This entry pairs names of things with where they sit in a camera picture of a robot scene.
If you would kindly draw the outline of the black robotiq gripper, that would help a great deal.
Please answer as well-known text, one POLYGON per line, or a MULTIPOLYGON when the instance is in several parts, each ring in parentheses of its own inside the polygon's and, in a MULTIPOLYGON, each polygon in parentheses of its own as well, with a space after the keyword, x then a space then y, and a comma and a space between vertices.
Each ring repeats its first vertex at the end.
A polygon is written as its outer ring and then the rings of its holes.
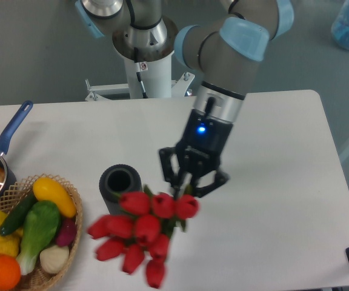
POLYGON ((185 174, 191 178, 191 195, 203 198, 230 180, 228 173, 219 168, 221 153, 233 128, 232 123, 221 122, 204 116, 193 109, 183 135, 175 147, 159 149, 164 180, 170 184, 173 197, 178 197, 184 183, 185 174), (179 170, 175 173, 171 163, 177 156, 179 170), (209 184, 200 186, 203 176, 214 171, 209 184))

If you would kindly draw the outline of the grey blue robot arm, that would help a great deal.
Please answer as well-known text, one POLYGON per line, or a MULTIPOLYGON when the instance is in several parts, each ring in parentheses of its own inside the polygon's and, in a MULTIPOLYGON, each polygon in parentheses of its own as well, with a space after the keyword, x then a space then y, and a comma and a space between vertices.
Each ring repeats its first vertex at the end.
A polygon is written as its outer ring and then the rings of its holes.
POLYGON ((186 177, 200 198, 224 185, 221 153, 269 42, 294 21, 290 1, 226 1, 227 15, 178 29, 161 1, 76 1, 94 37, 110 36, 124 60, 132 99, 169 98, 185 90, 171 79, 171 57, 204 78, 181 139, 160 149, 161 167, 174 196, 186 177))

